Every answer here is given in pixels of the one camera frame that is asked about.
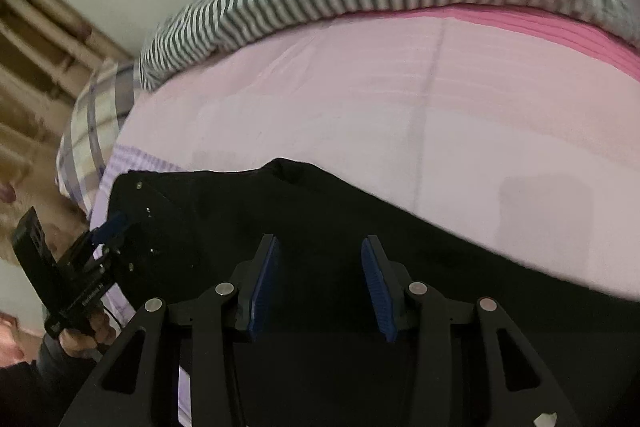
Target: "mattress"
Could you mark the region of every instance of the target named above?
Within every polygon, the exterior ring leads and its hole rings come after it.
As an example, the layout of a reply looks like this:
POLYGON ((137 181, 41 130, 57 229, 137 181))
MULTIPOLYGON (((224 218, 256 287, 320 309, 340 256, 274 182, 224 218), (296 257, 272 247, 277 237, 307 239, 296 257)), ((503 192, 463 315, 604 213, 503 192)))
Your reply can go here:
MULTIPOLYGON (((144 94, 107 165, 92 227, 122 172, 241 171, 280 156, 497 255, 638 299, 638 80, 640 58, 626 44, 531 9, 300 26, 144 94)), ((117 288, 108 301, 130 318, 117 288)))

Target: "blue gripper pad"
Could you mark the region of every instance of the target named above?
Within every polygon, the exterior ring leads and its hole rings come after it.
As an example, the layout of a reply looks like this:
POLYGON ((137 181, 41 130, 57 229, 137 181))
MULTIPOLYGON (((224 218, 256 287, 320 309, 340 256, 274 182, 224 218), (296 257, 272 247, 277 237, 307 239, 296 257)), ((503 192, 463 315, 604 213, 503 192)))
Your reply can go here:
POLYGON ((112 237, 115 237, 119 233, 129 226, 129 219, 124 212, 116 212, 110 217, 101 227, 92 230, 92 243, 94 247, 103 245, 112 237))
POLYGON ((373 246, 368 238, 362 242, 360 260, 362 261, 364 277, 367 280, 371 304, 373 304, 373 309, 376 312, 378 330, 385 335, 387 342, 392 343, 398 336, 398 328, 394 321, 393 301, 386 287, 373 246))
POLYGON ((254 292, 251 295, 251 313, 247 330, 253 340, 256 339, 257 334, 264 327, 279 257, 280 244, 277 238, 273 237, 260 268, 254 292))

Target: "bed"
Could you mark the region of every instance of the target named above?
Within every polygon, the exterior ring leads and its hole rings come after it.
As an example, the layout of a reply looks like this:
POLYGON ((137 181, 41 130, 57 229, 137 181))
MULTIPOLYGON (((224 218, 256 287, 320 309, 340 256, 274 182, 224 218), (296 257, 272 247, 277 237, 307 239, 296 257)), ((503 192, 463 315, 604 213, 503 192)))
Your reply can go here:
MULTIPOLYGON (((266 0, 256 15, 244 1, 196 0, 151 36, 137 79, 153 93, 114 140, 92 227, 124 172, 285 157, 496 255, 640 300, 640 34, 624 3, 266 0)), ((118 288, 106 301, 124 323, 134 313, 118 288)), ((614 378, 620 399, 632 380, 614 378)))
MULTIPOLYGON (((282 156, 525 266, 638 299, 639 73, 637 54, 605 32, 537 10, 286 30, 141 95, 92 226, 123 172, 242 171, 282 156)), ((108 299, 132 316, 118 289, 108 299)))

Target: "screw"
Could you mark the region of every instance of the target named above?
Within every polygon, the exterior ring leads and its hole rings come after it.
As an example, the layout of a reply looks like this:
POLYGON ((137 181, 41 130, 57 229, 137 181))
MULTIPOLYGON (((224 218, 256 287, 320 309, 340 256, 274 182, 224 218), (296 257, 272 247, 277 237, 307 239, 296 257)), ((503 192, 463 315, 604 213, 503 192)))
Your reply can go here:
POLYGON ((145 310, 148 312, 157 312, 160 308, 162 308, 162 301, 160 299, 149 299, 145 302, 145 310))
POLYGON ((218 295, 229 295, 234 290, 234 286, 230 282, 221 282, 216 286, 216 293, 218 295))
POLYGON ((543 412, 540 416, 533 420, 533 425, 535 425, 536 427, 555 427, 557 421, 557 413, 549 414, 543 412))
POLYGON ((427 290, 427 285, 424 282, 412 282, 409 285, 409 291, 414 295, 424 295, 427 290))
POLYGON ((489 297, 480 299, 480 307, 486 312, 495 312, 498 309, 498 304, 489 297))

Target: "sleeve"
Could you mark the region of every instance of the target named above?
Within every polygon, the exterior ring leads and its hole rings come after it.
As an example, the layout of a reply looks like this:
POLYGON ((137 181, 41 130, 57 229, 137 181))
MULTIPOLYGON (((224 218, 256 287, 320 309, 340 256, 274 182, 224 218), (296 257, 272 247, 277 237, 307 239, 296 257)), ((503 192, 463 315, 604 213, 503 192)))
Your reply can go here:
POLYGON ((94 367, 45 335, 35 362, 0 369, 0 424, 57 426, 94 367))

